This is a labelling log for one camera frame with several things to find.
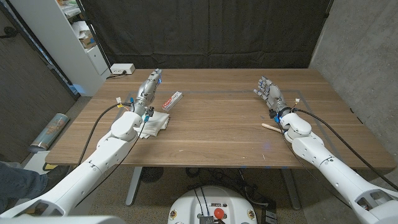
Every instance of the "robotic arm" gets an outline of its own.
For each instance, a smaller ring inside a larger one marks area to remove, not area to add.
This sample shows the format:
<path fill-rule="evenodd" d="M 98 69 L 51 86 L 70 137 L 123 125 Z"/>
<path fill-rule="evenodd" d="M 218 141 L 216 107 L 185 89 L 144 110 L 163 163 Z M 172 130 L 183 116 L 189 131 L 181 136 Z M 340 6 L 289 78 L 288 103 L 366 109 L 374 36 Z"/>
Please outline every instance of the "robotic arm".
<path fill-rule="evenodd" d="M 311 125 L 292 112 L 279 88 L 266 77 L 259 80 L 260 90 L 254 90 L 270 108 L 270 117 L 283 129 L 296 155 L 314 165 L 344 197 L 361 223 L 396 223 L 398 193 L 370 184 L 336 158 L 312 132 Z"/>
<path fill-rule="evenodd" d="M 94 187 L 99 178 L 110 167 L 121 162 L 138 139 L 134 127 L 153 114 L 148 106 L 155 98 L 157 86 L 161 83 L 161 70 L 156 69 L 139 88 L 134 111 L 127 111 L 116 120 L 111 130 L 103 136 L 92 155 L 67 175 L 52 190 L 33 200 L 16 206 L 0 218 L 14 218 L 29 213 L 33 216 L 67 216 Z"/>

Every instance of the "tabletop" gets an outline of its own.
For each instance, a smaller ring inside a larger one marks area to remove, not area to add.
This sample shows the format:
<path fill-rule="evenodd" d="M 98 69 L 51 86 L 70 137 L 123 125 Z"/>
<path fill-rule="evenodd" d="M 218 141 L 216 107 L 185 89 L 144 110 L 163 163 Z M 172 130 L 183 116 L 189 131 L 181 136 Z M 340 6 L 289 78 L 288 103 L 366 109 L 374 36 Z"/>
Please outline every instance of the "tabletop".
<path fill-rule="evenodd" d="M 136 70 L 107 80 L 54 145 L 46 162 L 76 164 L 97 117 L 116 103 L 116 97 L 135 98 L 151 72 Z M 297 108 L 326 121 L 372 166 L 395 168 L 392 156 L 319 72 L 311 69 L 164 69 L 151 106 L 166 113 L 162 105 L 176 91 L 182 92 L 183 98 L 168 112 L 167 129 L 160 130 L 157 137 L 139 139 L 122 165 L 302 168 L 281 134 L 261 126 L 277 127 L 266 102 L 253 93 L 263 75 L 278 85 L 288 105 L 300 98 Z M 101 119 L 84 159 L 123 110 L 112 109 Z M 336 157 L 354 169 L 366 167 L 325 125 L 297 113 Z"/>

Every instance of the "jeans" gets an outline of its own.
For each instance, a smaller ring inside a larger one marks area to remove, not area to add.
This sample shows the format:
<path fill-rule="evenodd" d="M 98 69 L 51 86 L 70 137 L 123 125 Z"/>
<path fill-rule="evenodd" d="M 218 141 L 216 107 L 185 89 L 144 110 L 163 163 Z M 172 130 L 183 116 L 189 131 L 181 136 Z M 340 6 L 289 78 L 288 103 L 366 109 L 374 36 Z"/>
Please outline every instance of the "jeans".
<path fill-rule="evenodd" d="M 9 198 L 36 198 L 47 185 L 47 175 L 31 170 L 12 168 L 0 162 L 0 214 Z"/>

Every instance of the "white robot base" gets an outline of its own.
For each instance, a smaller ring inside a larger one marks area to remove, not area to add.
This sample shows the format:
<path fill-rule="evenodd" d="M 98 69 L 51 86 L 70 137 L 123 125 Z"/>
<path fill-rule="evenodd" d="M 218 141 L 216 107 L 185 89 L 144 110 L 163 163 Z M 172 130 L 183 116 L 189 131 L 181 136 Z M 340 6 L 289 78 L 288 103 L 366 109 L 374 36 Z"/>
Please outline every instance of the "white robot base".
<path fill-rule="evenodd" d="M 204 186 L 188 191 L 174 202 L 168 224 L 199 224 L 202 216 L 217 220 L 220 209 L 224 213 L 221 220 L 227 224 L 257 223 L 253 207 L 240 194 L 225 187 Z"/>

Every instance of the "power adapter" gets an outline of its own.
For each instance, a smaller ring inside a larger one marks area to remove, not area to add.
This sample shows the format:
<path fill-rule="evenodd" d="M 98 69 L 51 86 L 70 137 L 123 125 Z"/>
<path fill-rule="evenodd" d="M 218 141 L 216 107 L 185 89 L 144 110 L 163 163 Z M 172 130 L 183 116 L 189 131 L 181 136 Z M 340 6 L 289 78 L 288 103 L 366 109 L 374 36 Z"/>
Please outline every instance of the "power adapter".
<path fill-rule="evenodd" d="M 111 66 L 111 72 L 113 75 L 120 75 L 123 71 L 125 74 L 132 74 L 135 71 L 135 66 L 133 63 L 114 63 Z"/>

